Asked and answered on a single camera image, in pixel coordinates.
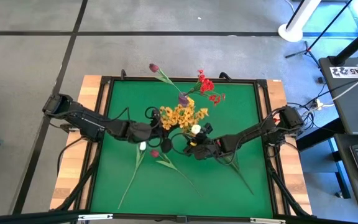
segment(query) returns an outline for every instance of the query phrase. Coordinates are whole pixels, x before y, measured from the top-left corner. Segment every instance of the wooden table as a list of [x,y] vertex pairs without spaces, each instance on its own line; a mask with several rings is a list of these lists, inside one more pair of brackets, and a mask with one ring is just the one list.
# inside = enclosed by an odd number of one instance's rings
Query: wooden table
[[[78,102],[83,106],[95,110],[96,99],[98,97],[100,83],[102,76],[100,75],[85,75],[80,90],[80,95],[78,97]],[[267,80],[268,85],[268,94],[270,99],[270,105],[272,110],[285,106],[287,100],[285,98],[283,83],[281,80]],[[104,107],[106,104],[106,98],[108,94],[108,85],[105,85],[101,90],[103,91],[103,96],[101,104],[99,107],[99,113],[103,114]],[[260,101],[262,102],[262,112],[263,116],[267,116],[267,110],[265,103],[265,98],[263,94],[262,87],[259,87]],[[75,141],[80,137],[79,132],[70,133],[67,139],[67,144]],[[296,144],[293,138],[287,137],[287,142]],[[96,143],[92,144],[91,156],[89,157],[90,161],[93,160],[93,155],[96,150]],[[57,177],[55,190],[53,192],[52,201],[50,203],[50,208],[58,207],[64,199],[70,194],[74,189],[75,185],[80,179],[81,169],[83,161],[85,159],[85,150],[86,141],[79,141],[67,151],[65,151],[62,157],[62,163],[60,166],[60,172]],[[306,184],[303,177],[303,171],[300,163],[300,158],[297,150],[286,144],[281,146],[280,157],[282,162],[283,175],[285,179],[285,185],[295,198],[295,200],[302,206],[302,208],[311,214],[311,207],[309,202],[308,193],[306,190]],[[272,159],[273,166],[276,166],[274,159]],[[82,197],[80,202],[80,208],[85,208],[86,199],[88,197],[89,181],[85,185],[84,190],[82,191]],[[282,202],[282,197],[280,189],[275,184],[275,194],[278,205],[279,214],[284,214],[284,206]]]

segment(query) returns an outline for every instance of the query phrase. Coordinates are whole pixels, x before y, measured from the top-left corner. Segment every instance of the concrete floor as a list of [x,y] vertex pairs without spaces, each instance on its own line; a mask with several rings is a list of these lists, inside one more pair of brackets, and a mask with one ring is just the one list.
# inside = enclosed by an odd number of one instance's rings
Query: concrete floor
[[[80,5],[81,0],[1,0],[0,30],[72,30]],[[342,6],[322,3],[304,31],[323,30]],[[280,24],[288,22],[291,14],[284,0],[233,0],[225,4],[217,0],[89,0],[80,30],[275,32]],[[345,11],[329,31],[356,29],[351,13]],[[52,90],[68,39],[0,37],[0,138],[4,140],[0,146],[0,215],[11,206],[40,123],[40,111]],[[350,42],[351,39],[325,37],[313,52],[318,58],[335,55]],[[289,43],[279,37],[78,37],[60,92],[77,98],[83,75],[118,75],[122,68],[129,76],[151,75],[148,64],[152,62],[173,76],[195,77],[196,70],[202,68],[211,77],[225,71],[235,78],[281,79],[287,100],[305,103],[320,91],[322,86],[315,80],[321,74],[309,57],[283,57],[303,49],[302,42]],[[323,125],[335,117],[334,108],[324,109],[316,113],[316,124]],[[48,210],[57,156],[66,138],[63,131],[49,129],[24,212]],[[339,208],[326,206],[333,195],[317,197],[321,185],[315,183],[333,180],[307,175],[305,178],[315,215],[348,219],[333,215]],[[353,210],[358,211],[354,202],[338,204],[351,208],[347,210],[350,217]],[[349,220],[358,220],[358,212],[354,215]]]

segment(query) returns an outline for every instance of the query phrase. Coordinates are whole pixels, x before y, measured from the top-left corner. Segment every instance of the green mat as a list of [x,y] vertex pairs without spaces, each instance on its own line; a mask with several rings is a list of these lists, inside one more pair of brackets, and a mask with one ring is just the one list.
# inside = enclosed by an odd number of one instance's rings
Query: green mat
[[[193,85],[177,83],[183,91]],[[218,93],[226,94],[226,100],[217,106],[202,96],[191,95],[196,110],[209,108],[209,116],[200,125],[206,122],[212,124],[214,131],[210,134],[211,138],[235,134],[259,122],[252,85],[217,83],[215,89]],[[147,107],[174,108],[177,97],[178,90],[166,83],[115,81],[109,117],[117,116],[128,106],[131,119],[148,123],[144,116]],[[157,144],[158,140],[154,139],[151,143]],[[186,141],[179,136],[173,143],[175,148],[183,150]],[[135,149],[134,144],[105,135],[91,202],[92,212],[272,218],[260,138],[244,144],[237,152],[239,166],[253,195],[231,166],[223,166],[213,158],[197,161],[193,156],[169,152],[167,156],[194,183],[202,194],[200,197],[186,179],[156,163],[156,159],[148,153],[121,208],[117,209],[134,171]]]

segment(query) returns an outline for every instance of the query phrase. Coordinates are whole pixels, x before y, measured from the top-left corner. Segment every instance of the white cable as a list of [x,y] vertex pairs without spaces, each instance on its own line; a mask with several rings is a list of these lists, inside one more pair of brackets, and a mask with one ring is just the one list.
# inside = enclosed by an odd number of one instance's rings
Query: white cable
[[289,0],[284,0],[284,1],[286,1],[291,6],[292,12],[295,12],[295,9],[293,8],[292,3],[290,3]]
[[[328,101],[327,103],[330,103],[330,102],[333,102],[334,100],[338,99],[339,97],[343,96],[345,93],[347,93],[348,91],[350,91],[351,89],[353,89],[356,85],[358,85],[358,81],[353,84],[352,86],[350,86],[347,90],[343,91],[341,94],[339,94],[338,96],[336,96],[335,98],[333,98],[331,101]],[[319,108],[321,107],[329,107],[329,106],[334,106],[333,104],[331,105],[326,105],[327,103],[323,103],[322,105],[316,107],[316,108],[313,108],[312,110],[309,110],[309,111],[306,111],[303,115],[308,115],[310,114],[311,112],[315,111],[315,110],[318,110]]]

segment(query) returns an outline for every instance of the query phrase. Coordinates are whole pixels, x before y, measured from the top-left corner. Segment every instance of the white pole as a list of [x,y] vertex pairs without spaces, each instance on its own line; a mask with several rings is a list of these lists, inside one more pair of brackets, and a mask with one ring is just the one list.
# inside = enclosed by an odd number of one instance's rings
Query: white pole
[[317,8],[321,0],[304,0],[296,9],[289,24],[283,24],[278,28],[278,34],[289,42],[298,42],[303,37],[303,26]]

